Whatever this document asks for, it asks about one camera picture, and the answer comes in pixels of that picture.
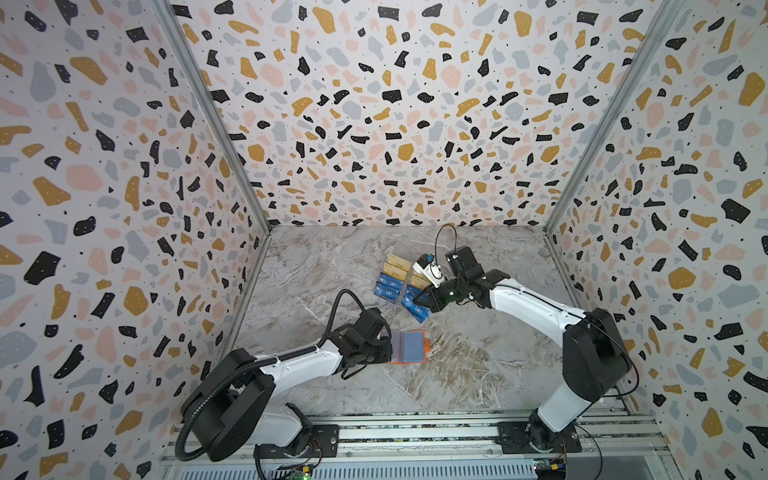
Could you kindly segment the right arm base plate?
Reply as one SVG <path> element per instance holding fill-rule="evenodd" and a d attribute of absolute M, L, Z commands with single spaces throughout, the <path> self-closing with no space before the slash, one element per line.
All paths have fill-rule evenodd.
<path fill-rule="evenodd" d="M 495 443 L 504 454 L 563 454 L 581 453 L 575 424 L 563 431 L 552 433 L 544 424 L 533 427 L 527 421 L 499 422 Z"/>

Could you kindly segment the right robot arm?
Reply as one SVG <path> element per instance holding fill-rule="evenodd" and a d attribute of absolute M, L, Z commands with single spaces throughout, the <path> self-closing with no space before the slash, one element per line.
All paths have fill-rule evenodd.
<path fill-rule="evenodd" d="M 485 271 L 467 246 L 450 251 L 446 259 L 451 277 L 433 254 L 413 264 L 412 270 L 430 282 L 414 298 L 416 305 L 437 313 L 453 303 L 474 303 L 524 322 L 561 348 L 562 381 L 531 413 L 518 441 L 541 453 L 561 447 L 578 418 L 634 370 L 613 316 L 557 302 L 500 270 Z"/>

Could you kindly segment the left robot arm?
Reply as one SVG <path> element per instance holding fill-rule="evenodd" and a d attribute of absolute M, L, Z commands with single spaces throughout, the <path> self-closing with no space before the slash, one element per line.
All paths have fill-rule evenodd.
<path fill-rule="evenodd" d="M 309 381 L 350 378 L 369 365 L 392 359 L 392 331 L 377 308 L 332 330 L 307 347 L 255 357 L 239 348 L 228 353 L 181 408 L 174 444 L 178 461 L 203 455 L 221 461 L 249 442 L 258 453 L 278 449 L 297 457 L 310 448 L 314 425 L 293 403 L 275 397 Z"/>

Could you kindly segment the orange card holder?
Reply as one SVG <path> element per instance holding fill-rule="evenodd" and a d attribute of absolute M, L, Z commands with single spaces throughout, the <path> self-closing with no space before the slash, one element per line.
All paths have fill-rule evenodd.
<path fill-rule="evenodd" d="M 421 364 L 427 360 L 430 342 L 424 331 L 392 331 L 392 364 Z"/>

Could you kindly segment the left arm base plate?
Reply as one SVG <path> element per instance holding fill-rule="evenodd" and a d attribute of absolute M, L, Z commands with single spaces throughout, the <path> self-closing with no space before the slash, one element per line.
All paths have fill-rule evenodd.
<path fill-rule="evenodd" d="M 296 437 L 283 448 L 285 458 L 298 458 L 312 451 L 322 458 L 335 458 L 338 453 L 340 426 L 338 424 L 302 427 Z"/>

